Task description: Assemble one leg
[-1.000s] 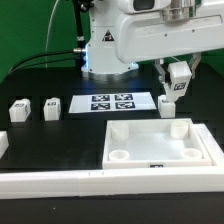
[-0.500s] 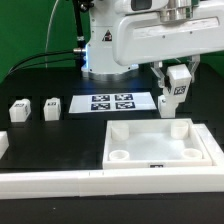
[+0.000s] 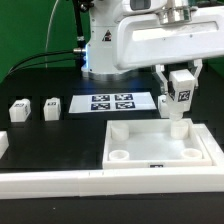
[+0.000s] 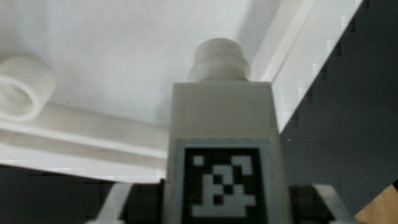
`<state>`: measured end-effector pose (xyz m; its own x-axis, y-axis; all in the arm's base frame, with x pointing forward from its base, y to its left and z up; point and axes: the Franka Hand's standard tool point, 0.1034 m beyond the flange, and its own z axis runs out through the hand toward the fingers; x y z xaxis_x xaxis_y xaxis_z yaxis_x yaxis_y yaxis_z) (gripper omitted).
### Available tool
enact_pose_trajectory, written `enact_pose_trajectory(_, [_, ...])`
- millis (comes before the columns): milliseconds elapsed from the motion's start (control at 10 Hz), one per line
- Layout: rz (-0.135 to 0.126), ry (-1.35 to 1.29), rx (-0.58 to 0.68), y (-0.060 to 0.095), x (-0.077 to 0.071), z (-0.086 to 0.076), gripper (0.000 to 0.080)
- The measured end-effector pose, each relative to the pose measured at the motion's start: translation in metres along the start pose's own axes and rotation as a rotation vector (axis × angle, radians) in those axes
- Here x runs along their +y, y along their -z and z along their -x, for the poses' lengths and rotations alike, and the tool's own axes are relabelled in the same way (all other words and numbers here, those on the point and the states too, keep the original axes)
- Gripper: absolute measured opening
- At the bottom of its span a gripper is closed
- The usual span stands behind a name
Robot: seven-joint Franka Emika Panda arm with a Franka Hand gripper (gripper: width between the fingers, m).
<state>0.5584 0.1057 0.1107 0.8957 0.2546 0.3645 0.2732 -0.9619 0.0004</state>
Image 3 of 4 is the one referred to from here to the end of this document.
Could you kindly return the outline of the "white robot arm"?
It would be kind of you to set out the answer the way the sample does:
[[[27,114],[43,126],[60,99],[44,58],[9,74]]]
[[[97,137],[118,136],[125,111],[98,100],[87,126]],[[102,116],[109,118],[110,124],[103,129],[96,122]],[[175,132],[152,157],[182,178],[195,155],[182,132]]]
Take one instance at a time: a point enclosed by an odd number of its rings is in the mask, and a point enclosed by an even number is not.
[[[119,79],[152,66],[168,91],[162,67],[190,62],[199,74],[203,59],[224,56],[224,6],[198,7],[189,0],[93,0],[91,37],[83,75]]]

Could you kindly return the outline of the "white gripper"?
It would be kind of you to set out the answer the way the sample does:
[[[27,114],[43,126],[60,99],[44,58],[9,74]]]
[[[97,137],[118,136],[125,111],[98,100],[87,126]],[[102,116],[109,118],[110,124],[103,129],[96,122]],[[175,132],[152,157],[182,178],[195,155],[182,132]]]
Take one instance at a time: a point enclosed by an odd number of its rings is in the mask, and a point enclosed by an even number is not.
[[[193,60],[189,68],[198,87],[201,59],[223,55],[224,6],[199,8],[187,23],[161,25],[155,14],[126,17],[114,34],[114,66],[129,70],[154,65],[162,95],[168,93],[168,80],[160,64]]]

